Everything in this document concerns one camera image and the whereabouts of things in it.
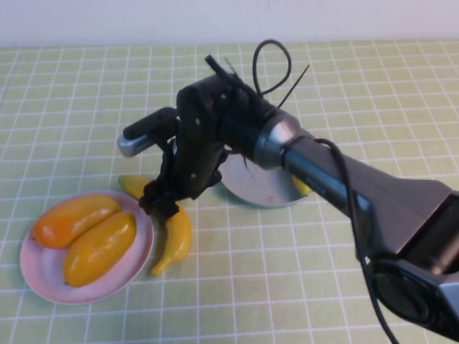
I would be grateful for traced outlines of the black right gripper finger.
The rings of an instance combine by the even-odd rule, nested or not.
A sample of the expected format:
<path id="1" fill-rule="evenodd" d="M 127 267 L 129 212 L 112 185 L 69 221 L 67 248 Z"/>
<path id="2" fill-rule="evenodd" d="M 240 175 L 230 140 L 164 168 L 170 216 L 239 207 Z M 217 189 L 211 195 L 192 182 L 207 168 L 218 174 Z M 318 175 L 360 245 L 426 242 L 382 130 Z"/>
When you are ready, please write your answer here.
<path id="1" fill-rule="evenodd" d="M 157 251 L 162 252 L 166 245 L 168 232 L 166 223 L 162 219 L 157 219 Z"/>
<path id="2" fill-rule="evenodd" d="M 179 212 L 179 206 L 162 181 L 149 181 L 138 203 L 148 215 L 155 214 L 160 220 L 169 220 Z"/>

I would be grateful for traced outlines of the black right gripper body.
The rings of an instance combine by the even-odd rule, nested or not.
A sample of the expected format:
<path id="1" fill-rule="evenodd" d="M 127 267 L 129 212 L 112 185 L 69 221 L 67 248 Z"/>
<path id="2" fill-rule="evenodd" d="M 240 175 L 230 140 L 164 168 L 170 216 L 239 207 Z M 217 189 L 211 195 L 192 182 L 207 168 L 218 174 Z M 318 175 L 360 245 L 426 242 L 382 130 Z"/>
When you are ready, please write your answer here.
<path id="1" fill-rule="evenodd" d="M 219 77 L 206 77 L 186 86 L 176 96 L 176 107 L 156 111 L 166 128 L 174 133 L 176 150 L 167 149 L 156 195 L 161 200 L 195 199 L 219 181 L 215 176 L 223 151 L 218 134 L 218 103 L 231 87 Z"/>

